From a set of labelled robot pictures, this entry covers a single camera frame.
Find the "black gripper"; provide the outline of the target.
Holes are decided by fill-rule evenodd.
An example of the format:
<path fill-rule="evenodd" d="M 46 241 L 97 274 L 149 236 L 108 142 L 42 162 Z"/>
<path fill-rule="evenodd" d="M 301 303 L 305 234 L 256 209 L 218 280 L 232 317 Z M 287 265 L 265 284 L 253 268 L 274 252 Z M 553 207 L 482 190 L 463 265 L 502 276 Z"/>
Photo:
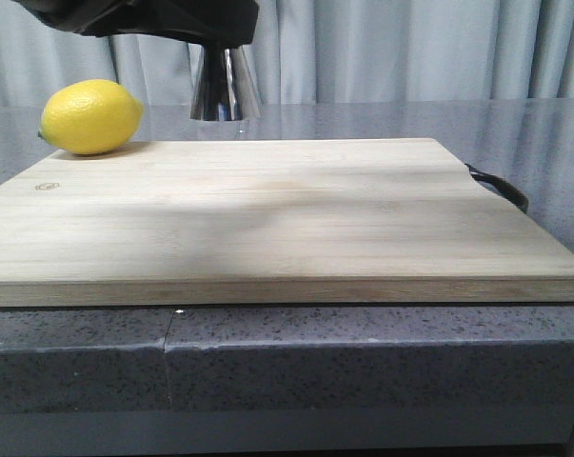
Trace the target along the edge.
<path fill-rule="evenodd" d="M 258 4 L 248 0 L 21 1 L 19 5 L 48 27 L 83 36 L 145 34 L 205 46 L 199 89 L 201 119 L 206 121 L 230 119 L 226 56 L 220 47 L 251 43 L 259 13 Z"/>

